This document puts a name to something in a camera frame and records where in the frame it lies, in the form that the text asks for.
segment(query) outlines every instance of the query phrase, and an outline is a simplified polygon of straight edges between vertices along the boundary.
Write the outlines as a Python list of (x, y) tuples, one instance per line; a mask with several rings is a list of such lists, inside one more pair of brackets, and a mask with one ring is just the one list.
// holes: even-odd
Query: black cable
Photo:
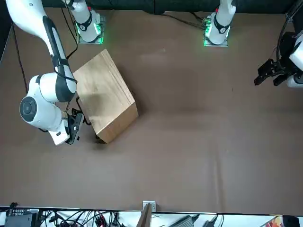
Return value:
[(286, 28), (286, 26), (287, 26), (287, 23), (288, 23), (289, 18), (290, 18), (290, 15), (287, 15), (287, 18), (286, 18), (286, 20), (285, 20), (285, 22), (284, 22), (284, 25), (283, 25), (282, 30), (281, 30), (280, 35), (279, 35), (278, 44), (277, 44), (277, 46), (276, 46), (276, 61), (277, 61), (277, 63), (278, 63), (278, 68), (281, 69), (281, 70), (282, 70), (283, 68), (282, 68), (282, 66), (281, 66), (280, 59), (279, 59), (280, 44), (281, 44), (281, 39), (282, 39), (282, 36), (283, 36), (283, 34), (284, 34), (284, 30), (285, 30), (285, 28)]
[(220, 227), (223, 226), (223, 222), (224, 222), (224, 214), (222, 214), (222, 223), (221, 223)]
[(71, 227), (76, 227), (77, 223), (79, 223), (79, 219), (81, 218), (81, 216), (85, 213), (85, 211), (83, 211), (74, 221), (73, 225)]
[(213, 225), (216, 223), (217, 218), (218, 218), (218, 214), (216, 214), (216, 216), (211, 220), (211, 223)]
[(199, 17), (195, 12), (190, 12), (198, 21), (203, 21), (204, 17)]
[(21, 71), (22, 71), (24, 87), (25, 87), (25, 91), (26, 91), (26, 94), (27, 94), (27, 93), (28, 93), (27, 80), (26, 80), (26, 78), (25, 78), (25, 73), (24, 73), (24, 70), (23, 70), (23, 67), (22, 67), (22, 63), (21, 63), (21, 59), (20, 59), (19, 48), (18, 48), (18, 42), (17, 42), (16, 32), (15, 32), (15, 28), (14, 28), (13, 22), (11, 23), (11, 26), (12, 26), (12, 28), (13, 28), (13, 34), (14, 34), (14, 38), (15, 38), (15, 46), (16, 46), (18, 61), (19, 61), (19, 65), (20, 65), (20, 68), (21, 68)]
[(65, 13), (64, 13), (64, 11), (63, 11), (63, 8), (61, 8), (61, 12), (62, 12), (62, 14), (63, 14), (63, 17), (64, 17), (64, 20), (65, 20), (65, 23), (66, 23), (66, 25), (67, 25), (67, 27), (68, 27), (68, 29), (69, 29), (69, 31), (70, 31), (70, 33), (71, 33), (71, 35), (72, 35), (72, 37), (73, 37), (73, 39), (74, 39), (74, 41), (75, 41), (75, 44), (76, 44), (76, 48), (75, 48), (75, 50), (73, 50), (67, 57), (66, 57), (66, 59), (69, 59), (76, 51), (77, 51), (77, 49), (78, 49), (78, 42), (77, 42), (77, 40), (76, 40), (76, 38), (75, 38), (75, 36), (74, 36), (74, 34), (73, 34), (73, 32), (71, 31), (71, 27), (70, 27), (70, 25), (68, 24), (68, 22), (67, 22), (67, 19), (66, 19), (66, 16), (65, 16)]
[(193, 22), (189, 22), (189, 21), (185, 21), (185, 20), (182, 20), (182, 19), (179, 19), (177, 17), (174, 17), (174, 16), (171, 16), (171, 15), (168, 15), (168, 14), (162, 14), (162, 16), (166, 16), (166, 17), (170, 17), (170, 18), (173, 18), (179, 22), (182, 22), (184, 24), (187, 24), (187, 25), (190, 25), (190, 26), (193, 26), (193, 27), (196, 27), (196, 28), (199, 28), (199, 29), (204, 29), (204, 26), (203, 25), (200, 25), (200, 24), (197, 24), (197, 23), (193, 23)]
[(116, 212), (116, 214), (115, 214), (115, 220), (116, 220), (116, 222), (119, 224), (119, 226), (123, 226), (123, 225), (121, 225), (121, 223), (119, 222), (119, 220), (118, 220), (118, 213), (119, 212)]
[(77, 81), (76, 79), (73, 79), (73, 78), (70, 78), (70, 77), (66, 77), (65, 75), (59, 73), (59, 72), (56, 70), (55, 67), (53, 68), (53, 70), (55, 71), (55, 73), (57, 73), (57, 75), (58, 75), (59, 77), (62, 77), (62, 78), (64, 78), (64, 79), (67, 79), (67, 80), (70, 80), (70, 81), (73, 81), (73, 82), (75, 82), (76, 84), (78, 83), (78, 81)]
[(92, 223), (91, 223), (91, 227), (93, 227), (93, 226), (94, 226), (95, 215), (96, 215), (96, 212), (94, 211), (94, 218), (93, 218), (93, 221), (92, 221)]
[(71, 21), (72, 21), (72, 24), (74, 24), (74, 20), (72, 19), (71, 12), (70, 12), (70, 8), (68, 8), (67, 3), (66, 3), (66, 0), (64, 0), (64, 4), (65, 4), (65, 7), (67, 8), (68, 14), (70, 15), (70, 19), (71, 19)]
[(104, 213), (107, 213), (108, 211), (105, 211), (105, 212), (102, 212), (102, 213), (98, 213), (96, 215), (94, 215), (93, 217), (91, 217), (90, 219), (88, 219), (83, 225), (85, 225), (86, 223), (88, 223), (90, 220), (92, 220), (94, 217), (97, 217), (97, 216), (101, 216), (101, 214), (104, 214)]
[(86, 215), (86, 217), (84, 218), (82, 224), (80, 226), (84, 226), (83, 223), (85, 222), (86, 219), (89, 219), (89, 215), (92, 213), (92, 211), (89, 211)]
[(281, 44), (282, 36), (284, 34), (284, 30), (285, 30), (285, 28), (287, 26), (287, 23), (295, 15), (295, 13), (297, 13), (297, 11), (302, 6), (303, 6), (302, 2), (301, 1), (297, 1), (295, 3), (295, 5), (291, 8), (289, 14), (286, 17), (286, 20), (285, 20), (285, 22), (283, 24), (282, 30), (281, 30), (280, 35), (279, 35), (278, 44), (277, 44), (277, 47), (276, 47), (276, 61), (277, 61), (277, 64), (278, 64), (278, 68), (281, 69), (281, 70), (283, 70), (283, 68), (282, 68), (281, 63), (280, 63), (279, 55), (280, 55), (280, 44)]

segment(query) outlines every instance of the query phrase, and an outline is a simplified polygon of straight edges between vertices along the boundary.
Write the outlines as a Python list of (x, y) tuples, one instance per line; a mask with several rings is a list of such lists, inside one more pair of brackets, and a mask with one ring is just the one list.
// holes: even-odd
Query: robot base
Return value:
[(100, 24), (95, 25), (95, 29), (100, 32), (100, 35), (92, 42), (86, 42), (82, 39), (79, 32), (77, 33), (77, 42), (79, 44), (98, 44), (101, 45), (104, 42), (104, 31), (105, 31), (105, 25), (106, 25), (106, 16), (101, 16), (100, 14), (96, 14), (97, 17), (100, 17)]
[(214, 45), (208, 40), (208, 38), (205, 36), (205, 33), (204, 33), (203, 46), (228, 47), (228, 42), (227, 42), (227, 39), (225, 39), (225, 41), (222, 44)]

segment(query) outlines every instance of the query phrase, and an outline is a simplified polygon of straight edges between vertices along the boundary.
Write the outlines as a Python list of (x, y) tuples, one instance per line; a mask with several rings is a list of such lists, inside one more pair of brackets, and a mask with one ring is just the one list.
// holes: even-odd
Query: green led light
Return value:
[(80, 34), (80, 30), (79, 30), (79, 27), (77, 24), (76, 24), (76, 27), (77, 27), (78, 34)]
[(94, 23), (94, 28), (98, 35), (101, 34), (101, 25), (97, 25), (96, 23)]

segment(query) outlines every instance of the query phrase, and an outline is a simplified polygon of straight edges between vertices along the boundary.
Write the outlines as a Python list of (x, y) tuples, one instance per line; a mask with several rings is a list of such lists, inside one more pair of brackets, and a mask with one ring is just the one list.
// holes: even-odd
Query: white robot link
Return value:
[[(77, 83), (65, 57), (58, 31), (46, 15), (41, 0), (6, 0), (6, 4), (13, 22), (19, 28), (45, 42), (54, 68), (54, 72), (31, 78), (28, 94), (20, 104), (20, 115), (27, 123), (48, 131), (56, 145), (64, 142), (72, 144), (79, 138), (77, 134), (84, 116), (81, 111), (75, 109), (72, 110), (72, 115), (69, 115), (54, 104), (71, 101)], [(80, 20), (91, 18), (85, 1), (80, 0), (72, 4), (68, 1), (68, 4), (74, 8), (73, 14), (76, 20), (79, 20), (77, 23), (86, 27), (81, 35), (88, 40), (95, 39), (95, 35), (90, 32), (90, 23)]]
[(211, 23), (205, 31), (205, 39), (209, 45), (222, 45), (226, 42), (235, 13), (236, 0), (220, 0), (218, 12), (208, 17)]

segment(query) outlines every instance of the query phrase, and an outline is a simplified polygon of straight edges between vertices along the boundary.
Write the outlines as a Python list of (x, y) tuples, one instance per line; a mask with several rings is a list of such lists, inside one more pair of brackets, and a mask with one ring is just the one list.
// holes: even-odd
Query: cable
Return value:
[(204, 17), (199, 17), (195, 12), (190, 12), (198, 21), (203, 21)]
[(78, 49), (78, 42), (77, 42), (77, 40), (76, 40), (76, 38), (75, 38), (73, 32), (71, 31), (70, 25), (69, 25), (68, 22), (67, 22), (65, 13), (64, 13), (64, 11), (63, 11), (63, 8), (61, 8), (61, 12), (62, 12), (62, 14), (63, 14), (65, 23), (66, 23), (66, 25), (67, 25), (67, 27), (68, 27), (68, 29), (69, 29), (69, 31), (70, 31), (70, 33), (71, 33), (71, 35), (72, 35), (74, 41), (75, 41), (75, 44), (76, 44), (75, 50), (73, 50), (73, 51), (66, 57), (66, 59), (69, 59), (69, 58), (77, 51), (77, 49)]
[(64, 4), (65, 4), (65, 7), (67, 8), (68, 14), (70, 15), (70, 19), (71, 19), (71, 21), (73, 22), (73, 19), (72, 19), (72, 16), (71, 16), (71, 12), (70, 12), (70, 8), (68, 8), (67, 3), (66, 3), (66, 0), (64, 0)]
[(222, 226), (223, 226), (223, 222), (224, 222), (224, 214), (222, 214), (222, 222), (221, 222), (220, 227), (222, 227)]
[(91, 227), (93, 227), (93, 226), (94, 226), (95, 215), (96, 215), (96, 212), (94, 211), (94, 217), (93, 217), (93, 221), (92, 221), (92, 223), (91, 223)]
[(91, 217), (90, 219), (88, 219), (83, 225), (85, 225), (86, 223), (88, 223), (90, 220), (92, 220), (93, 218), (97, 217), (98, 215), (101, 216), (101, 214), (105, 214), (105, 213), (108, 213), (108, 211), (105, 211), (105, 212), (98, 213), (98, 214), (94, 215), (93, 217)]
[(55, 73), (57, 73), (57, 75), (58, 75), (59, 77), (62, 77), (62, 78), (64, 78), (64, 79), (67, 79), (67, 80), (70, 80), (70, 81), (73, 81), (73, 82), (75, 82), (76, 84), (78, 83), (78, 81), (77, 81), (76, 79), (73, 79), (73, 78), (70, 78), (70, 77), (66, 77), (65, 75), (59, 73), (59, 72), (56, 70), (55, 67), (53, 68), (53, 70), (55, 71)]
[(88, 212), (86, 217), (84, 218), (82, 224), (80, 226), (84, 226), (83, 223), (85, 222), (86, 219), (89, 219), (89, 215), (92, 213), (92, 211)]
[(26, 78), (25, 78), (25, 73), (24, 73), (24, 70), (23, 70), (23, 67), (22, 67), (22, 63), (21, 63), (21, 59), (20, 59), (19, 48), (18, 48), (18, 42), (17, 42), (16, 32), (15, 32), (15, 28), (14, 28), (13, 22), (11, 23), (11, 26), (12, 26), (12, 28), (13, 28), (13, 34), (14, 34), (14, 38), (15, 38), (15, 46), (16, 46), (18, 61), (19, 61), (19, 65), (20, 65), (20, 68), (21, 68), (21, 71), (22, 71), (24, 87), (25, 87), (25, 91), (26, 91), (26, 94), (27, 94), (27, 93), (28, 93), (27, 80), (26, 80)]
[(289, 14), (287, 14), (286, 20), (283, 24), (282, 30), (281, 30), (280, 35), (279, 35), (278, 44), (277, 44), (277, 47), (276, 47), (276, 61), (277, 61), (277, 64), (278, 64), (278, 68), (281, 69), (281, 70), (283, 70), (283, 67), (281, 66), (281, 63), (280, 63), (279, 54), (280, 54), (280, 44), (281, 44), (282, 36), (284, 34), (284, 30), (287, 26), (287, 23), (297, 13), (297, 11), (302, 6), (303, 6), (302, 0), (298, 0), (295, 3), (295, 5), (290, 9), (290, 12), (289, 12)]
[(286, 28), (286, 26), (287, 26), (287, 23), (288, 23), (289, 18), (290, 18), (290, 15), (287, 15), (287, 18), (286, 18), (286, 20), (285, 20), (285, 22), (284, 22), (284, 25), (283, 25), (282, 30), (281, 30), (280, 35), (279, 35), (278, 44), (277, 44), (277, 46), (276, 46), (276, 61), (277, 61), (277, 63), (278, 63), (278, 68), (281, 69), (281, 70), (282, 70), (283, 68), (282, 68), (282, 66), (281, 66), (280, 59), (279, 59), (280, 44), (281, 44), (281, 39), (282, 39), (282, 36), (283, 36), (283, 34), (284, 34), (284, 30), (285, 30), (285, 28)]
[(210, 222), (214, 225), (217, 218), (218, 218), (218, 214), (216, 214), (216, 216), (214, 216), (214, 218)]
[(162, 16), (173, 18), (173, 19), (175, 19), (177, 21), (180, 21), (180, 22), (182, 22), (184, 24), (187, 24), (187, 25), (199, 28), (199, 29), (205, 29), (203, 25), (200, 25), (200, 24), (197, 24), (197, 23), (193, 23), (193, 22), (189, 22), (189, 21), (185, 21), (185, 20), (179, 19), (177, 17), (171, 16), (171, 15), (168, 15), (168, 14), (162, 14)]

